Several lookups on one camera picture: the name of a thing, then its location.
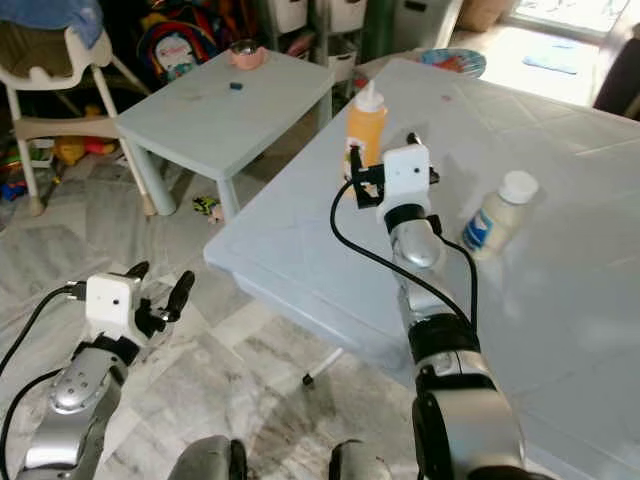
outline cardboard box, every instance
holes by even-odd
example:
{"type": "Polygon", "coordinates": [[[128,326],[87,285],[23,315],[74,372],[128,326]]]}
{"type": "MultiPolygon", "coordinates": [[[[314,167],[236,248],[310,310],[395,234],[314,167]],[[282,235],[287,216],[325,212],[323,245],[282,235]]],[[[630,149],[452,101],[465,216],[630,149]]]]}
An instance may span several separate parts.
{"type": "Polygon", "coordinates": [[[457,24],[472,32],[486,32],[511,3],[512,0],[465,0],[457,24]]]}

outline floor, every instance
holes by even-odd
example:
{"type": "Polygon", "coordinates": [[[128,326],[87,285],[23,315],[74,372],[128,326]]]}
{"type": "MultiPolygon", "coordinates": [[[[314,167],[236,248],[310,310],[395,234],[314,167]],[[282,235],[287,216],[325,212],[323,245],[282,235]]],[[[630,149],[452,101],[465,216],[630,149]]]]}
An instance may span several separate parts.
{"type": "Polygon", "coordinates": [[[575,75],[522,63],[526,55],[555,39],[558,37],[498,24],[485,33],[457,30],[450,46],[476,50],[486,57],[482,80],[575,105],[591,105],[598,46],[576,42],[579,60],[575,75]]]}
{"type": "MultiPolygon", "coordinates": [[[[306,117],[237,178],[248,201],[292,158],[313,131],[306,117]]],[[[114,414],[96,478],[162,479],[192,441],[224,434],[245,441],[251,478],[326,478],[330,451],[358,437],[370,441],[396,473],[415,478],[412,394],[345,355],[314,389],[306,369],[332,348],[239,291],[229,275],[208,269],[202,248],[221,225],[191,208],[215,183],[168,168],[170,217],[144,219],[135,184],[110,159],[85,158],[67,171],[45,213],[31,218],[19,199],[0,233],[0,351],[4,352],[45,292],[93,272],[124,272],[147,259],[146,293],[157,303],[185,270],[196,284],[168,344],[130,372],[114,414]]],[[[22,385],[64,365],[86,334],[82,305],[55,301],[41,315],[2,379],[4,412],[22,385]]],[[[9,435],[16,472],[43,411],[44,387],[21,404],[9,435]]]]}

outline white plastic bottle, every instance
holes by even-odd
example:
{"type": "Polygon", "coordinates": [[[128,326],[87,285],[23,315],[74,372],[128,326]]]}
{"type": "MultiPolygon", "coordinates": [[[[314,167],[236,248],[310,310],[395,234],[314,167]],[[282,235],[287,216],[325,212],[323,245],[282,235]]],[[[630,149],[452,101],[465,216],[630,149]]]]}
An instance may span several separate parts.
{"type": "Polygon", "coordinates": [[[462,232],[462,241],[475,259],[500,253],[522,225],[527,204],[537,191],[538,182],[527,172],[516,170],[504,176],[498,191],[485,197],[462,232]]]}

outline white high chair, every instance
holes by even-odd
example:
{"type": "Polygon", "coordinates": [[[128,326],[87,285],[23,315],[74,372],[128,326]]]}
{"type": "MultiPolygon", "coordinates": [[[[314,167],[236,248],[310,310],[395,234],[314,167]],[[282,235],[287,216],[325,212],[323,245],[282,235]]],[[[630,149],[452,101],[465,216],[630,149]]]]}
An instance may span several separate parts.
{"type": "Polygon", "coordinates": [[[147,193],[142,176],[136,166],[131,150],[126,141],[120,138],[113,119],[117,116],[111,93],[102,74],[100,67],[110,63],[122,73],[133,85],[138,87],[145,95],[149,90],[138,78],[115,56],[111,49],[111,42],[105,31],[102,32],[92,48],[87,49],[80,37],[71,28],[64,31],[66,49],[71,62],[70,76],[49,76],[47,72],[38,66],[31,67],[29,77],[16,76],[0,65],[0,81],[7,89],[9,108],[18,143],[18,151],[22,161],[25,181],[29,189],[31,214],[40,215],[44,207],[38,194],[38,186],[33,173],[33,166],[29,157],[27,140],[38,137],[60,135],[88,135],[95,137],[118,138],[122,151],[126,156],[131,173],[136,181],[142,197],[143,211],[146,215],[156,213],[153,202],[147,193]],[[82,79],[85,68],[89,66],[96,83],[100,97],[107,111],[107,116],[81,117],[72,119],[50,119],[22,116],[18,102],[19,90],[63,90],[74,87],[82,79]]]}

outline table leg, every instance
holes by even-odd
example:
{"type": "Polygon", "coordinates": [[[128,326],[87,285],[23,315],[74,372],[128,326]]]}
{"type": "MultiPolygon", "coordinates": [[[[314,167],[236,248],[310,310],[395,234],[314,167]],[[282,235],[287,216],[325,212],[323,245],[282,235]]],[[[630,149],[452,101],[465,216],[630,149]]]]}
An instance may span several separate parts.
{"type": "Polygon", "coordinates": [[[222,213],[224,213],[224,220],[225,222],[229,222],[236,216],[238,210],[240,210],[236,189],[234,188],[233,181],[230,178],[217,180],[217,183],[218,193],[220,194],[220,203],[222,203],[222,213]]]}
{"type": "Polygon", "coordinates": [[[330,88],[316,104],[317,124],[316,129],[319,132],[327,123],[331,121],[333,116],[333,107],[331,105],[332,89],[330,88]]]}
{"type": "Polygon", "coordinates": [[[158,169],[155,167],[149,159],[149,154],[136,142],[127,138],[127,145],[131,152],[138,170],[144,179],[147,191],[153,200],[153,204],[156,206],[158,215],[171,215],[176,211],[176,202],[174,202],[167,186],[162,180],[158,169]]]}

